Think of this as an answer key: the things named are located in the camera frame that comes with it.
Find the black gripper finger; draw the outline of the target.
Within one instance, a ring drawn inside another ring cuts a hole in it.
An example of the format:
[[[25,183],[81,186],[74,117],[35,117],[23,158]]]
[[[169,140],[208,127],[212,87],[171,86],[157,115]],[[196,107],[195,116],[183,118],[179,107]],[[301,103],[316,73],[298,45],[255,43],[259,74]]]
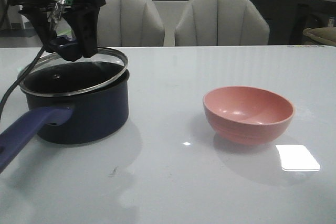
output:
[[[80,54],[92,57],[98,52],[97,22],[99,9],[87,7],[64,13],[64,19],[72,28]]]
[[[49,53],[55,52],[51,41],[56,38],[56,32],[50,27],[47,13],[42,11],[27,11],[26,18],[35,29],[45,51]]]

